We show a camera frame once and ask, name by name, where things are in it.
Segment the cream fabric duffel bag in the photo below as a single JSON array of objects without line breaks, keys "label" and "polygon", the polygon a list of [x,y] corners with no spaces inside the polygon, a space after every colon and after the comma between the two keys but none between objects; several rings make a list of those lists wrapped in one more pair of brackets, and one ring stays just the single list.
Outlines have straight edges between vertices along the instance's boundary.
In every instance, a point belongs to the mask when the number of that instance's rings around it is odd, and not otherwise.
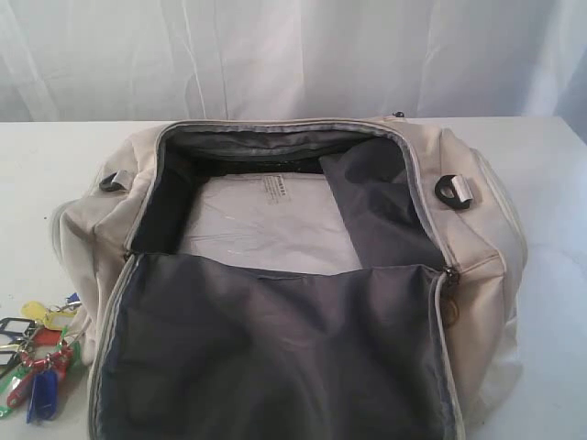
[{"label": "cream fabric duffel bag", "polygon": [[[323,175],[360,269],[179,252],[227,175]],[[182,121],[133,134],[62,206],[92,439],[461,439],[520,373],[517,212],[450,130],[378,119]]]}]

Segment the bunch of colourful key tags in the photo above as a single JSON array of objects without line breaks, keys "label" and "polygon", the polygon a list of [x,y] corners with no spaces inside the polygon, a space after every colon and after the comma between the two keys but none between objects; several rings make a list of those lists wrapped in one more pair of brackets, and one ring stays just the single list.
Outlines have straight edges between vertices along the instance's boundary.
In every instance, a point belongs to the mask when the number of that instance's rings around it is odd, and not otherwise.
[{"label": "bunch of colourful key tags", "polygon": [[77,294],[62,305],[26,302],[19,317],[1,320],[1,417],[27,408],[29,424],[53,419],[61,383],[80,357],[70,332],[82,303]]}]

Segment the white garment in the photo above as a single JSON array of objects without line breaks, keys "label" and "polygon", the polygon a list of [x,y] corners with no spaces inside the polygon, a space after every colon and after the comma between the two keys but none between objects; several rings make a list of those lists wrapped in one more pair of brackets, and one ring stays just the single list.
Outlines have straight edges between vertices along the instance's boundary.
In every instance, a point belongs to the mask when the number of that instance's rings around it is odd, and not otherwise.
[{"label": "white garment", "polygon": [[262,270],[331,275],[361,267],[321,174],[211,179],[195,194],[178,250]]}]

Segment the white backdrop curtain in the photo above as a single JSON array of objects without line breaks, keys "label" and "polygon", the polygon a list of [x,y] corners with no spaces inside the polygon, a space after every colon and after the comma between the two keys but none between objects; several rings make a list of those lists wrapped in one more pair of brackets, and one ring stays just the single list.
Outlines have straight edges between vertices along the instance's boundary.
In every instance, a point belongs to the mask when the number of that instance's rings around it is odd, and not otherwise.
[{"label": "white backdrop curtain", "polygon": [[4,1],[5,121],[586,119],[583,1]]}]

